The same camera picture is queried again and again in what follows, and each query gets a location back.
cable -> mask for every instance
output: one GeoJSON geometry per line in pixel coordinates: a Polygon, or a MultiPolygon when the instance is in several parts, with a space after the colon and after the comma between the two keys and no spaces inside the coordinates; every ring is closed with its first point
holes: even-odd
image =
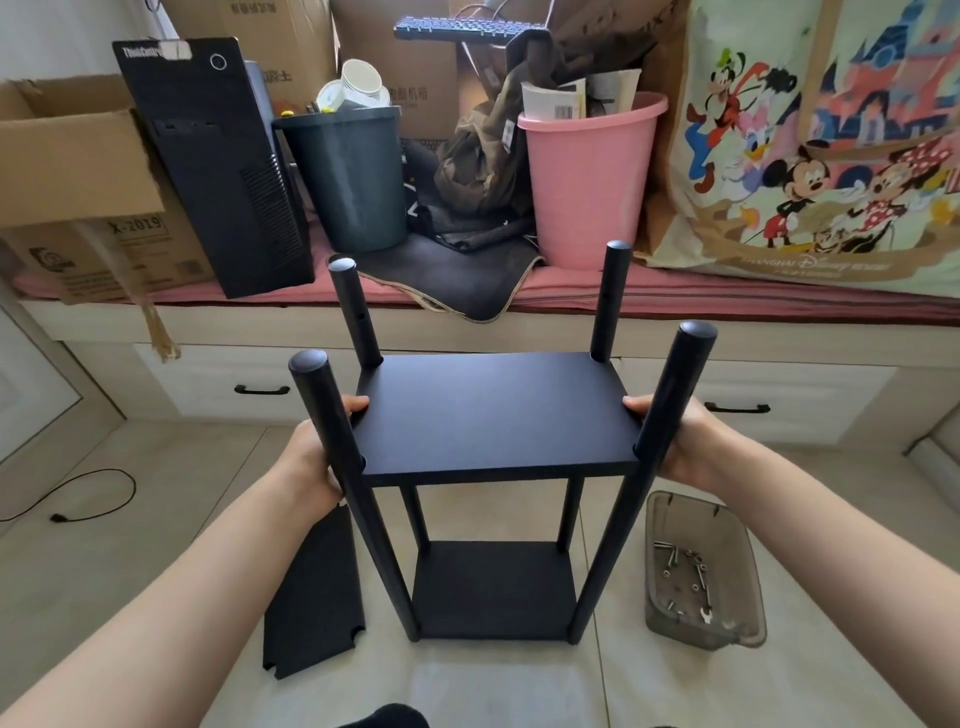
{"type": "Polygon", "coordinates": [[[37,506],[39,506],[40,503],[42,503],[42,502],[43,502],[44,500],[46,500],[48,497],[52,496],[54,493],[56,493],[56,492],[57,492],[60,488],[62,488],[64,485],[69,485],[69,484],[72,483],[74,480],[79,480],[79,479],[82,478],[82,477],[87,477],[88,475],[93,475],[93,474],[95,474],[95,473],[122,473],[122,474],[124,474],[126,477],[128,477],[128,478],[130,479],[130,483],[131,483],[131,485],[133,486],[133,490],[132,490],[132,492],[130,493],[130,497],[127,498],[126,500],[124,500],[122,503],[120,503],[120,505],[118,505],[116,508],[111,508],[110,510],[104,511],[103,513],[98,513],[98,514],[96,514],[95,516],[86,516],[85,518],[81,518],[81,519],[69,519],[69,518],[67,518],[66,516],[64,516],[63,514],[54,513],[54,514],[52,514],[52,515],[50,516],[50,520],[51,520],[52,522],[54,522],[54,523],[79,523],[80,521],[92,521],[93,519],[99,519],[101,516],[108,516],[108,515],[111,514],[111,513],[116,513],[116,512],[119,511],[121,508],[123,508],[125,505],[127,505],[127,503],[129,503],[131,500],[133,500],[133,497],[136,495],[136,479],[135,479],[132,475],[130,475],[129,473],[127,473],[127,471],[120,470],[119,468],[100,468],[100,469],[95,470],[95,471],[87,471],[86,473],[80,473],[79,475],[74,475],[74,476],[71,477],[69,480],[64,480],[60,485],[58,485],[58,486],[57,486],[56,488],[54,488],[52,491],[50,491],[49,493],[47,493],[45,496],[43,496],[40,500],[38,500],[38,501],[37,501],[36,503],[34,503],[32,506],[30,506],[30,507],[27,508],[26,510],[20,511],[18,514],[16,514],[15,516],[11,516],[11,517],[8,518],[8,519],[0,519],[0,523],[8,523],[8,522],[10,522],[10,521],[15,521],[16,519],[20,518],[21,516],[23,516],[23,515],[25,515],[25,514],[27,514],[27,513],[30,513],[30,512],[31,512],[32,510],[34,510],[37,506]]]}

keyboard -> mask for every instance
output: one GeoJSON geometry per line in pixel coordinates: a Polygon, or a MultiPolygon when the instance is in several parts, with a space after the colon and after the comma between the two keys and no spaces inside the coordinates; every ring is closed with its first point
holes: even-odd
{"type": "Polygon", "coordinates": [[[394,26],[400,40],[445,40],[454,43],[506,45],[524,31],[546,31],[538,23],[475,17],[404,17],[394,26]]]}

goofy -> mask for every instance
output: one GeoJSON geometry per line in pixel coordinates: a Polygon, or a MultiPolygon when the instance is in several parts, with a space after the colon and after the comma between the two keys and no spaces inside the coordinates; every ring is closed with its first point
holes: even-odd
{"type": "Polygon", "coordinates": [[[690,145],[690,149],[693,150],[689,177],[691,180],[698,181],[693,185],[698,193],[709,192],[715,182],[715,165],[712,161],[707,162],[710,152],[720,143],[724,134],[735,127],[740,114],[750,110],[756,103],[756,98],[754,98],[746,107],[742,106],[741,94],[764,87],[764,84],[749,87],[746,84],[751,80],[763,81],[764,75],[769,70],[770,66],[767,63],[760,62],[754,63],[748,69],[745,54],[734,54],[730,48],[725,48],[720,61],[717,62],[717,70],[710,73],[710,80],[707,84],[709,94],[704,102],[704,113],[698,112],[692,103],[687,104],[686,120],[690,123],[690,126],[686,128],[684,138],[686,143],[690,145]],[[714,99],[716,103],[723,104],[723,108],[720,115],[713,119],[716,127],[704,133],[701,129],[707,123],[710,103],[714,99]]]}

foot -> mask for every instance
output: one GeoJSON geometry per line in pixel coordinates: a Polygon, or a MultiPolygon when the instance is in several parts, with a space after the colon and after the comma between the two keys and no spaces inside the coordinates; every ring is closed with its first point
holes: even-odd
{"type": "Polygon", "coordinates": [[[704,113],[697,113],[697,110],[693,107],[693,104],[686,105],[686,120],[691,124],[703,124],[707,121],[707,115],[704,113]]]}
{"type": "Polygon", "coordinates": [[[693,189],[701,195],[710,192],[710,190],[713,189],[713,183],[716,182],[714,175],[716,167],[713,162],[708,162],[706,169],[707,173],[704,175],[704,178],[693,185],[693,189]]]}

cloth bag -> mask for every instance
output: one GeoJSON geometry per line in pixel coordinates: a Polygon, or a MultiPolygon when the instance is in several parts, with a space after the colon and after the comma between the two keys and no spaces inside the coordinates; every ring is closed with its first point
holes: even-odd
{"type": "Polygon", "coordinates": [[[637,257],[960,297],[960,0],[667,9],[637,257]]]}

